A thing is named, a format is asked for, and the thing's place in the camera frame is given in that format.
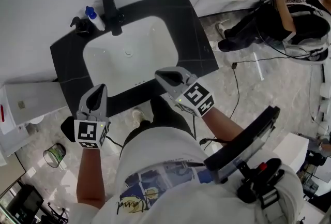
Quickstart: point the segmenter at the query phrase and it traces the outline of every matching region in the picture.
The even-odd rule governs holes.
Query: black pants
[[[161,96],[155,97],[151,100],[151,107],[154,115],[153,122],[142,121],[139,127],[133,130],[126,138],[123,148],[138,134],[153,127],[174,127],[188,132],[193,137],[185,118],[172,110]]]
[[[248,48],[252,43],[261,43],[256,27],[255,13],[245,16],[231,29],[224,31],[224,40],[218,42],[219,50],[223,52]]]

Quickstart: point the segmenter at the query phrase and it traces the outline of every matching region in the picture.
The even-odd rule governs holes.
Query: gray floor
[[[218,16],[201,19],[210,41],[221,40],[215,31],[215,23],[224,21],[224,26],[230,28],[246,14],[245,11],[225,13]],[[215,52],[219,70],[204,77],[207,84],[214,90],[216,107],[230,116],[237,102],[237,88],[231,63],[242,60],[254,60],[278,56],[266,46],[252,45],[247,50],[231,53]],[[255,62],[239,63],[235,70],[240,91],[240,102],[232,119],[242,127],[248,126],[267,106],[278,106],[281,109],[276,122],[276,129],[268,138],[266,144],[275,148],[288,132],[301,132],[315,136],[317,123],[311,120],[308,107],[309,83],[311,78],[310,108],[316,116],[319,107],[319,87],[321,83],[321,68],[319,66],[304,66],[289,59],[274,59],[259,62],[260,70]],[[148,118],[152,118],[150,106],[144,103],[140,106]],[[70,114],[68,108],[45,117],[39,124],[40,132],[33,141],[17,152],[18,158],[27,170],[23,181],[33,184],[46,201],[51,201],[59,207],[69,207],[76,202],[76,184],[82,149],[69,142],[60,130],[63,120]],[[192,127],[192,116],[183,113]],[[133,123],[131,110],[127,110],[111,118],[111,136],[123,143],[126,136],[136,124]],[[201,120],[197,120],[198,140],[213,135]],[[61,168],[49,167],[42,156],[44,150],[54,143],[62,143],[67,155]],[[217,144],[211,144],[206,152],[211,154],[218,149]],[[106,193],[111,196],[113,181],[118,166],[120,149],[107,141],[102,151],[102,170]]]

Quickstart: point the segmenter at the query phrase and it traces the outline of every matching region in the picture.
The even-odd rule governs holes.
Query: sink
[[[156,70],[176,66],[178,52],[165,22],[150,16],[87,43],[83,57],[93,85],[112,97],[154,79]]]

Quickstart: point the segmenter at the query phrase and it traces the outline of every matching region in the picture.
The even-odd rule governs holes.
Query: wire mesh trash can
[[[53,168],[57,168],[60,162],[63,160],[66,153],[67,153],[66,149],[62,144],[55,143],[48,150],[45,150],[43,152],[43,158],[45,159],[46,163],[49,166]]]

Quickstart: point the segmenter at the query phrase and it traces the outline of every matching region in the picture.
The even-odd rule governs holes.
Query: white bottle
[[[95,26],[100,30],[104,31],[104,22],[100,16],[94,11],[93,7],[87,6],[85,9],[85,14],[88,16],[89,20],[95,24]]]

